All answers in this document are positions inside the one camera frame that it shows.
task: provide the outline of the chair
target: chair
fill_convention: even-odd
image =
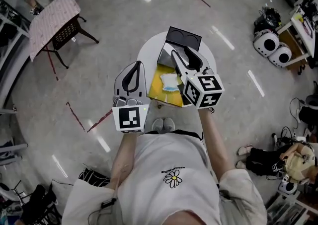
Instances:
[[[98,40],[96,40],[92,35],[81,28],[80,23],[78,22],[78,18],[81,18],[84,22],[86,22],[86,20],[79,15],[77,17],[73,17],[53,36],[52,43],[54,50],[43,49],[44,51],[55,53],[56,57],[66,69],[68,69],[69,67],[64,64],[62,58],[60,57],[60,54],[58,53],[58,50],[66,43],[68,43],[75,35],[81,33],[82,35],[92,39],[96,43],[99,43]]]

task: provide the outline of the round white table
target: round white table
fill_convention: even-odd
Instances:
[[[151,83],[153,81],[155,71],[157,68],[157,60],[160,55],[161,49],[164,45],[165,38],[168,32],[162,32],[150,38],[139,51],[137,60],[141,61],[145,67],[146,77],[146,90],[149,93]],[[214,74],[217,73],[217,65],[215,64],[214,56],[208,46],[201,41],[199,53],[204,56],[213,70]]]

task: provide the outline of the white t-shirt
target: white t-shirt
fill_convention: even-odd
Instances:
[[[192,211],[208,225],[267,223],[262,198],[245,170],[226,172],[218,189],[207,167],[206,149],[198,138],[174,133],[139,136],[134,168],[118,189],[123,224],[161,225],[182,210]],[[73,224],[66,222],[72,213],[69,203],[70,198],[62,225]],[[81,204],[78,194],[76,203],[84,216],[85,201]]]

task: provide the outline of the patterned tablecloth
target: patterned tablecloth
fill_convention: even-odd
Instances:
[[[31,61],[63,25],[79,13],[80,7],[75,0],[54,0],[46,6],[30,25]]]

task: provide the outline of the floor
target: floor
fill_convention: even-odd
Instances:
[[[293,97],[313,91],[315,71],[301,76],[273,66],[253,48],[253,21],[262,6],[275,7],[282,15],[291,10],[284,0],[78,0],[82,27],[94,35],[96,45],[80,34],[60,51],[68,70],[51,55],[28,63],[12,92],[21,132],[29,144],[19,163],[0,168],[4,182],[13,187],[19,179],[27,193],[52,179],[74,183],[86,164],[108,174],[122,134],[114,130],[112,116],[88,129],[112,107],[113,84],[120,71],[136,60],[152,36],[178,27],[202,36],[211,49],[226,92],[214,117],[235,163],[240,146],[254,144],[269,149],[271,134],[296,122],[289,113]],[[247,72],[251,70],[264,91],[260,95]],[[70,106],[83,128],[75,119]],[[146,130],[153,119],[171,117],[179,129],[202,132],[193,107],[179,109],[152,104]],[[303,125],[296,132],[303,133]],[[278,182],[251,174],[264,201]],[[63,211],[71,190],[54,185]]]

